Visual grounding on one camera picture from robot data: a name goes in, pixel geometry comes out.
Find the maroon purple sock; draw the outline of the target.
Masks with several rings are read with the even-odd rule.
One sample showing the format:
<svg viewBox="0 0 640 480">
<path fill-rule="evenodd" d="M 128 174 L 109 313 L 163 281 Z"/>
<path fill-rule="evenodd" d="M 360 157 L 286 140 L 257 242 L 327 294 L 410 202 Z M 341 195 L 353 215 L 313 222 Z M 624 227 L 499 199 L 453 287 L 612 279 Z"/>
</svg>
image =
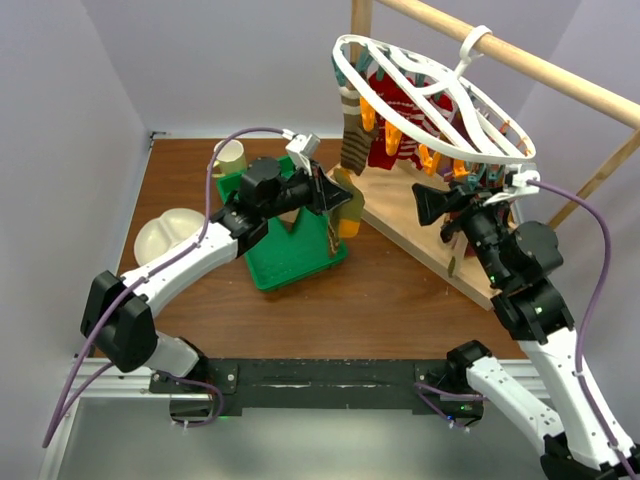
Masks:
<svg viewBox="0 0 640 480">
<path fill-rule="evenodd" d="M 440 231 L 441 241 L 452 251 L 447 267 L 447 275 L 450 279 L 459 276 L 466 258 L 475 257 L 475 253 L 469 245 L 469 241 L 464 232 L 462 230 L 453 231 L 449 228 L 450 224 L 459 216 L 459 212 L 446 213 Z"/>
</svg>

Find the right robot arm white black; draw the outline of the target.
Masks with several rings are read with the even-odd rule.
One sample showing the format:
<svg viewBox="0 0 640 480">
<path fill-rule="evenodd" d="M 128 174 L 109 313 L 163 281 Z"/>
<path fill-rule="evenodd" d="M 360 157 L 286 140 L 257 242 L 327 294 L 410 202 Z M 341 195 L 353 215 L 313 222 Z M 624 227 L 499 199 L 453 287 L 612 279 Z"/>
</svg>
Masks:
<svg viewBox="0 0 640 480">
<path fill-rule="evenodd" d="M 549 479 L 636 479 L 639 445 L 608 407 L 582 353 L 583 341 L 561 293 L 548 276 L 563 263 L 558 238 L 546 224 L 507 224 L 507 201 L 496 189 L 458 184 L 441 191 L 412 186 L 420 225 L 452 214 L 440 235 L 470 241 L 492 288 L 503 328 L 537 371 L 551 400 L 540 401 L 508 375 L 480 342 L 447 354 L 445 379 L 459 397 L 495 405 L 533 444 Z"/>
</svg>

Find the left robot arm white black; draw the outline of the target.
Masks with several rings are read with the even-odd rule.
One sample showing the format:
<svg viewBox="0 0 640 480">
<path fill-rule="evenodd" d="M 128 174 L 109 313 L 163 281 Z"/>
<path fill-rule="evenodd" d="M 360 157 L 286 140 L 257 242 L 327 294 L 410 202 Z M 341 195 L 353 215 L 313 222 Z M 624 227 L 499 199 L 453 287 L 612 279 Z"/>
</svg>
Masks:
<svg viewBox="0 0 640 480">
<path fill-rule="evenodd" d="M 121 372 L 146 366 L 171 375 L 185 392 L 207 380 L 204 355 L 190 342 L 158 331 L 155 317 L 204 275 L 243 256 L 268 233 L 270 219 L 306 209 L 328 213 L 353 197 L 317 162 L 285 177 L 278 160 L 253 161 L 217 212 L 195 234 L 122 276 L 105 271 L 92 282 L 81 332 Z"/>
</svg>

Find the wooden hanger stand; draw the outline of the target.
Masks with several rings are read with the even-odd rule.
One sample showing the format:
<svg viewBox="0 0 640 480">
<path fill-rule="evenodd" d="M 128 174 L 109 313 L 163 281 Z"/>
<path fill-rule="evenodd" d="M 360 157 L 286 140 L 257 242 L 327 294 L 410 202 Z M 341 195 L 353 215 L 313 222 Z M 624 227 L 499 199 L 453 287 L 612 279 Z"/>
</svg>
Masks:
<svg viewBox="0 0 640 480">
<path fill-rule="evenodd" d="M 391 8 L 458 40 L 460 44 L 471 29 L 477 27 L 420 1 L 394 1 Z M 372 9 L 369 1 L 353 3 L 348 34 L 372 38 Z M 631 128 L 639 125 L 636 102 L 500 40 L 492 31 L 479 40 L 474 50 L 624 125 Z M 404 117 L 429 131 L 434 130 L 423 114 L 408 105 L 406 95 L 384 76 L 376 64 L 372 64 L 365 73 L 374 90 Z M 452 251 L 441 241 L 438 224 L 419 225 L 416 210 L 411 205 L 410 185 L 415 181 L 425 181 L 433 188 L 444 187 L 448 176 L 439 172 L 443 161 L 448 161 L 451 166 L 449 177 L 472 182 L 483 179 L 499 182 L 502 168 L 506 165 L 452 159 L 401 133 L 394 135 L 391 124 L 382 118 L 376 119 L 374 127 L 377 127 L 377 137 L 372 143 L 367 166 L 360 176 L 352 172 L 356 186 L 363 191 L 364 220 L 476 304 L 488 308 L 493 290 L 481 274 L 477 260 L 466 258 L 459 276 L 448 277 L 447 267 Z"/>
</svg>

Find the white round clip hanger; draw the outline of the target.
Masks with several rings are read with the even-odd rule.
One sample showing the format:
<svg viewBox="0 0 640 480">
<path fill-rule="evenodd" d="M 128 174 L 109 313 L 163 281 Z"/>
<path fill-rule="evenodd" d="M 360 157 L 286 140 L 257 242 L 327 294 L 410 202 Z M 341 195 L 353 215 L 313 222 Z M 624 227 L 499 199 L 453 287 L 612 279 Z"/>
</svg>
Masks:
<svg viewBox="0 0 640 480">
<path fill-rule="evenodd" d="M 449 68 L 429 57 L 356 34 L 337 38 L 332 63 L 337 77 L 360 95 L 363 127 L 376 119 L 404 136 L 452 159 L 472 163 L 510 165 L 533 163 L 536 148 L 524 129 L 485 92 L 464 77 L 481 57 L 476 44 L 491 30 L 480 25 L 464 37 L 458 63 Z M 369 83 L 365 71 L 372 64 L 408 98 L 434 126 L 429 131 L 404 117 Z"/>
</svg>

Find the brown striped sock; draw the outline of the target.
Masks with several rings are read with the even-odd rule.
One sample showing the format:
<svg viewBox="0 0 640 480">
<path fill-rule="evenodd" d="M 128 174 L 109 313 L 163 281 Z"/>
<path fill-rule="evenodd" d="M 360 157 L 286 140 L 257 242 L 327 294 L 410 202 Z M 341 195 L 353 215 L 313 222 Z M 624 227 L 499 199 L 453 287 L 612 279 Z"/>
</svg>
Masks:
<svg viewBox="0 0 640 480">
<path fill-rule="evenodd" d="M 370 132 L 363 127 L 360 95 L 347 86 L 339 88 L 343 113 L 340 165 L 360 176 L 367 166 L 371 146 L 377 137 L 377 127 Z"/>
</svg>

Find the green plastic tray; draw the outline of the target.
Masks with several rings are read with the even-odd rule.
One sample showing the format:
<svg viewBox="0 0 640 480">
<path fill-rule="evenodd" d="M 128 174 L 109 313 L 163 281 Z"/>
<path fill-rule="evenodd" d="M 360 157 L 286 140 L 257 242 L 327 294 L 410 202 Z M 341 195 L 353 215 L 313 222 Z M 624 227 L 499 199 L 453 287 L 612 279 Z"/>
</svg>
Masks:
<svg viewBox="0 0 640 480">
<path fill-rule="evenodd" d="M 298 169 L 287 157 L 277 160 L 285 177 Z M 257 289 L 269 292 L 285 287 L 345 258 L 344 247 L 338 249 L 338 259 L 329 257 L 325 229 L 330 212 L 315 215 L 301 208 L 282 215 L 238 213 L 237 190 L 244 172 L 216 182 L 223 206 L 211 214 L 210 219 L 230 232 L 236 243 L 237 256 L 246 261 Z"/>
</svg>

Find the cream yellow mug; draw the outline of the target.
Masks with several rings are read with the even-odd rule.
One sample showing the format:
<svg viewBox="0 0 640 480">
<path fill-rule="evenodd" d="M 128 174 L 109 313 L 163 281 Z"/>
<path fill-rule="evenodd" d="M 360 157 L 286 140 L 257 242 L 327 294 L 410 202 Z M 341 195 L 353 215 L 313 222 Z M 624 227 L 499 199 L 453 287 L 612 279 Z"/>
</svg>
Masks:
<svg viewBox="0 0 640 480">
<path fill-rule="evenodd" d="M 247 169 L 245 148 L 239 140 L 230 140 L 225 145 L 220 141 L 215 145 L 214 152 L 217 156 L 211 169 L 213 178 L 241 173 Z"/>
</svg>

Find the cream divided plate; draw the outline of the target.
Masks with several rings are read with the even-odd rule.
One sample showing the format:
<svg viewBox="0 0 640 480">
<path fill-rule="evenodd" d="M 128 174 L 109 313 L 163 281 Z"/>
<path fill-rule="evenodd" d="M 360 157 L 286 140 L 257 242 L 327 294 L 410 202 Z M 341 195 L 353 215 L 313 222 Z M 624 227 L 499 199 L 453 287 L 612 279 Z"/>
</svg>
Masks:
<svg viewBox="0 0 640 480">
<path fill-rule="evenodd" d="M 188 208 L 172 208 L 146 222 L 134 241 L 134 258 L 139 267 L 156 260 L 180 244 L 204 223 L 204 215 Z"/>
</svg>

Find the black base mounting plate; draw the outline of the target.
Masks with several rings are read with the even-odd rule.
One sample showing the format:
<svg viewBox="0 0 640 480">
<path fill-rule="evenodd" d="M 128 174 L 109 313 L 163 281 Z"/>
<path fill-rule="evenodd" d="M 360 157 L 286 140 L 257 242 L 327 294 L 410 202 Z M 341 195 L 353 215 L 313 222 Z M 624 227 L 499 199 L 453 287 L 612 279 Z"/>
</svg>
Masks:
<svg viewBox="0 0 640 480">
<path fill-rule="evenodd" d="M 196 378 L 216 386 L 222 403 L 206 389 L 164 374 L 151 376 L 149 390 L 171 396 L 169 412 L 176 420 L 201 421 L 217 408 L 225 416 L 240 416 L 251 408 L 409 410 L 427 415 L 433 410 L 426 401 L 451 420 L 465 424 L 480 420 L 481 402 L 415 387 L 417 382 L 431 382 L 452 391 L 446 373 L 444 360 L 211 358 L 209 371 L 197 373 Z"/>
</svg>

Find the aluminium frame rail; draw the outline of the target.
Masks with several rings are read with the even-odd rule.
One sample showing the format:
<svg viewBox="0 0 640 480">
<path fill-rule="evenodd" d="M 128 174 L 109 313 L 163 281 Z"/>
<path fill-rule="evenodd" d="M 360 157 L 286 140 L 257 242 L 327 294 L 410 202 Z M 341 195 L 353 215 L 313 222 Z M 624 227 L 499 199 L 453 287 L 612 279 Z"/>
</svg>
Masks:
<svg viewBox="0 0 640 480">
<path fill-rule="evenodd" d="M 172 418 L 174 405 L 208 408 L 196 389 L 158 393 L 164 378 L 147 367 L 122 373 L 104 359 L 80 368 L 71 406 L 44 450 L 40 479 L 188 479 L 207 456 L 216 425 L 196 413 Z"/>
</svg>

